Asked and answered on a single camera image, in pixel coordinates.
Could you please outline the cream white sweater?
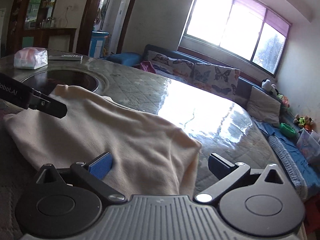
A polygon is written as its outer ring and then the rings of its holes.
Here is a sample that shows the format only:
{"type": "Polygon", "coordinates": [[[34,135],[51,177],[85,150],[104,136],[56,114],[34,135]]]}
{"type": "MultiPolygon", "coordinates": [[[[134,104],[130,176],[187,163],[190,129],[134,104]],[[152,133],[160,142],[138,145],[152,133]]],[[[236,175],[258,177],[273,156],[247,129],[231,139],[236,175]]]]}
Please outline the cream white sweater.
{"type": "Polygon", "coordinates": [[[88,163],[108,152],[113,165],[104,183],[127,197],[193,194],[202,145],[181,128],[78,86],[58,85],[52,98],[67,106],[65,117],[28,109],[3,119],[35,169],[88,163]]]}

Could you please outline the black round induction hotplate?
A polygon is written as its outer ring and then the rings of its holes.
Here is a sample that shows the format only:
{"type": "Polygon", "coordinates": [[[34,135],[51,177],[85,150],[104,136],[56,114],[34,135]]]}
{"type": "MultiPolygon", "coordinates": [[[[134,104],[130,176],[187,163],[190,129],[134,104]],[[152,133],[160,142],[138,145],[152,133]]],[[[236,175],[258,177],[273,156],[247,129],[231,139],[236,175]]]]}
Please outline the black round induction hotplate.
{"type": "Polygon", "coordinates": [[[96,77],[74,70],[46,70],[26,77],[22,83],[46,95],[57,85],[80,86],[91,92],[98,88],[96,77]]]}

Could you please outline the tissue pack in plastic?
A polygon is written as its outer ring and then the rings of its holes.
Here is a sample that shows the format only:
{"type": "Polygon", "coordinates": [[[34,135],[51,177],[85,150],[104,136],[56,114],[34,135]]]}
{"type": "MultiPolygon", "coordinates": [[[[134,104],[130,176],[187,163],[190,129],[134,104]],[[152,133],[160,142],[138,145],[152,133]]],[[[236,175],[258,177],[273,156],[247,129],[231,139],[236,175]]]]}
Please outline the tissue pack in plastic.
{"type": "Polygon", "coordinates": [[[26,47],[14,55],[14,68],[36,70],[48,64],[48,51],[45,48],[26,47]]]}

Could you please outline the grey remote control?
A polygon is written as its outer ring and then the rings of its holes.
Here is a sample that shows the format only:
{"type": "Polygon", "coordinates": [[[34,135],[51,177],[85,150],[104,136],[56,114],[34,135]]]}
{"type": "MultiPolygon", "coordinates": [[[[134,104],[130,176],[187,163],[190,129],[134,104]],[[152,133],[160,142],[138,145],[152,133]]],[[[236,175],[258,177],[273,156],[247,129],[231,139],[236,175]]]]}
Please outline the grey remote control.
{"type": "Polygon", "coordinates": [[[81,61],[82,55],[50,55],[48,60],[51,61],[81,61]]]}

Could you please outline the grey plain cushion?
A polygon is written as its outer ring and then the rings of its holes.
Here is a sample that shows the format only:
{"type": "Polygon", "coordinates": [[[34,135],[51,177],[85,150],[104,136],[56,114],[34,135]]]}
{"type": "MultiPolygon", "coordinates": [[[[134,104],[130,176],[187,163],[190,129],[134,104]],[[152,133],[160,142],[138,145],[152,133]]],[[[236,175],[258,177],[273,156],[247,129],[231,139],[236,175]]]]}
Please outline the grey plain cushion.
{"type": "Polygon", "coordinates": [[[261,90],[252,87],[246,111],[257,120],[267,122],[275,127],[280,126],[281,103],[262,92],[261,90]]]}

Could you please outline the dark wooden sideboard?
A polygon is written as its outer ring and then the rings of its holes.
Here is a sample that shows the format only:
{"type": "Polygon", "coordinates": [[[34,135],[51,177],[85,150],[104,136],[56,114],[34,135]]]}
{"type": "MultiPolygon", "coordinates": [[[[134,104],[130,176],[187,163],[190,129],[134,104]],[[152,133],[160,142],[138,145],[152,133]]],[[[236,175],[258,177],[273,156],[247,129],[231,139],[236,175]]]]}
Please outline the dark wooden sideboard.
{"type": "Polygon", "coordinates": [[[54,36],[68,36],[68,52],[73,50],[75,28],[58,26],[53,16],[57,0],[14,0],[11,7],[6,54],[24,47],[48,48],[54,36]]]}

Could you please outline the blue sofa bench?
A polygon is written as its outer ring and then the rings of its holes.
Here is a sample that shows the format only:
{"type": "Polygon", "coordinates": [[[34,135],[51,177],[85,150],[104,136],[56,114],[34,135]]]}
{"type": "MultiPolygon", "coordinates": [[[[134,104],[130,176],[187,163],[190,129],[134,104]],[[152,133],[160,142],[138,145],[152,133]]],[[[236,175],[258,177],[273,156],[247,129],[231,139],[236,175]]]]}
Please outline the blue sofa bench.
{"type": "MultiPolygon", "coordinates": [[[[129,67],[142,67],[143,64],[152,64],[155,71],[162,76],[182,81],[176,74],[164,70],[161,60],[172,59],[191,64],[193,70],[189,84],[196,86],[196,79],[203,68],[213,67],[218,70],[230,70],[232,67],[216,59],[204,61],[202,57],[196,58],[194,54],[188,55],[182,51],[171,51],[161,47],[146,45],[143,55],[136,53],[121,53],[107,56],[108,61],[123,64],[129,67]]],[[[232,87],[232,94],[218,92],[218,96],[230,99],[240,105],[250,115],[264,139],[255,142],[249,150],[241,153],[228,151],[222,156],[229,160],[243,160],[252,167],[263,167],[267,160],[278,160],[285,173],[294,185],[298,195],[303,200],[308,200],[319,195],[319,166],[310,164],[296,146],[299,137],[306,136],[294,128],[292,116],[285,110],[285,106],[274,95],[259,88],[255,83],[245,79],[244,74],[239,74],[237,85],[232,87]],[[280,125],[293,128],[295,135],[289,138],[280,131],[280,125]]]]}

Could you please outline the butterfly print cushion right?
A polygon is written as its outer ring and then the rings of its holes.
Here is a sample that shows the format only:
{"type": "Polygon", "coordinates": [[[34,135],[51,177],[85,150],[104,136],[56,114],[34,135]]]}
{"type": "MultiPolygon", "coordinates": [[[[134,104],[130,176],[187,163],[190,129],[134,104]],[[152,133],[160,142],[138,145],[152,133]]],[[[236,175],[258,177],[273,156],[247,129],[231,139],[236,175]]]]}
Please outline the butterfly print cushion right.
{"type": "Polygon", "coordinates": [[[235,99],[240,70],[216,64],[196,63],[193,85],[229,100],[235,99]]]}

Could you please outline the butterfly print cushion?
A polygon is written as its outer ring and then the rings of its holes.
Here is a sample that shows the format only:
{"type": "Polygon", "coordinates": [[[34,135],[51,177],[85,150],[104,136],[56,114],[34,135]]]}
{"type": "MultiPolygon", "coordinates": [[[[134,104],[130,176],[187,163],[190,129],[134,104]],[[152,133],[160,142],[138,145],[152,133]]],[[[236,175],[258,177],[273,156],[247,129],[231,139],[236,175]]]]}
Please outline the butterfly print cushion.
{"type": "Polygon", "coordinates": [[[188,60],[171,58],[151,50],[148,50],[145,59],[152,63],[155,70],[178,76],[185,81],[189,80],[194,69],[194,63],[188,60]]]}
{"type": "Polygon", "coordinates": [[[196,63],[193,85],[229,100],[235,99],[240,70],[216,64],[196,63]]]}

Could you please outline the clear plastic storage box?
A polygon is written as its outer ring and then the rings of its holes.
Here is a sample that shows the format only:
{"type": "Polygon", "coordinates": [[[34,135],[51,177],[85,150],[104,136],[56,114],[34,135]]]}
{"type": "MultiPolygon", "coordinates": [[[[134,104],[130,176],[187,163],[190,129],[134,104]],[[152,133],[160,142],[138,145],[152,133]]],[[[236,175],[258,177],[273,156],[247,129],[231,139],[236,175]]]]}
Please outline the clear plastic storage box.
{"type": "Polygon", "coordinates": [[[300,136],[296,143],[304,158],[311,165],[319,165],[319,134],[314,130],[309,133],[306,129],[300,130],[300,136]]]}

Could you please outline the white panda plush toy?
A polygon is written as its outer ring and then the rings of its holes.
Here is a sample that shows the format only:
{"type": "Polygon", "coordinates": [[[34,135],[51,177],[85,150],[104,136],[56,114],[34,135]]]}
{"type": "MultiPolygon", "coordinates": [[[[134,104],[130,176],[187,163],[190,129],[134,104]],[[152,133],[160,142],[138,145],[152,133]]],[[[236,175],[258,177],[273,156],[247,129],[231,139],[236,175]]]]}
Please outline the white panda plush toy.
{"type": "Polygon", "coordinates": [[[276,85],[272,83],[269,79],[264,79],[261,83],[262,89],[272,96],[277,96],[278,91],[276,85]]]}

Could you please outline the colourful plush toys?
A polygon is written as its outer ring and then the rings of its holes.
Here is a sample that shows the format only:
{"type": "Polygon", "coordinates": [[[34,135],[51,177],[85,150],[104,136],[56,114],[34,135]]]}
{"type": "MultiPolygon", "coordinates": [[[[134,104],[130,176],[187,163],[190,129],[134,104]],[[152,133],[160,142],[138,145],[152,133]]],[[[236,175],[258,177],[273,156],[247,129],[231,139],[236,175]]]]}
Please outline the colourful plush toys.
{"type": "Polygon", "coordinates": [[[300,128],[304,128],[309,133],[312,132],[312,129],[315,124],[313,118],[309,117],[308,115],[301,116],[299,114],[295,116],[293,123],[300,128]]]}

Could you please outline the magenta cloth on sofa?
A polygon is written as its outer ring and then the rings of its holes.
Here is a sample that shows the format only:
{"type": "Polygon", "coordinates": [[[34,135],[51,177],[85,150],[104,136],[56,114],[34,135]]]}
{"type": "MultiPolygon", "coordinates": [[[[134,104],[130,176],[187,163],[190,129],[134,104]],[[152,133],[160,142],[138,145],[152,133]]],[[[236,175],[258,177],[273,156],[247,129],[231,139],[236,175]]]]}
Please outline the magenta cloth on sofa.
{"type": "Polygon", "coordinates": [[[155,68],[153,67],[153,65],[152,65],[152,63],[150,61],[142,61],[139,64],[139,68],[142,71],[156,74],[156,70],[155,70],[155,68]]]}

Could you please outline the butterfly print cushion left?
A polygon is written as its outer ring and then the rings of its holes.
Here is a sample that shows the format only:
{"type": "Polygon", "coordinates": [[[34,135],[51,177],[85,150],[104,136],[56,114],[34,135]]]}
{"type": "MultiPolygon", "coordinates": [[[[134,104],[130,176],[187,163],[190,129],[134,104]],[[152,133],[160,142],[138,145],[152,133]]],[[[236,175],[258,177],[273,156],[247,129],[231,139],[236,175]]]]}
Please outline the butterfly print cushion left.
{"type": "Polygon", "coordinates": [[[155,70],[178,76],[185,81],[189,80],[194,69],[194,63],[188,60],[171,58],[151,50],[148,50],[145,59],[152,63],[155,70]]]}

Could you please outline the window with dark frame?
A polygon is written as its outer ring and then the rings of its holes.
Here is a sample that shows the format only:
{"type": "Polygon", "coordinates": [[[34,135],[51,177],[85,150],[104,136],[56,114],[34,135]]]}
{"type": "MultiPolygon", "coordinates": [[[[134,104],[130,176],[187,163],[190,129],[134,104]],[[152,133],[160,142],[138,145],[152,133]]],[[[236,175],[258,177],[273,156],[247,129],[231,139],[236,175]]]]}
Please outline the window with dark frame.
{"type": "Polygon", "coordinates": [[[275,76],[291,24],[257,0],[195,0],[180,45],[275,76]]]}

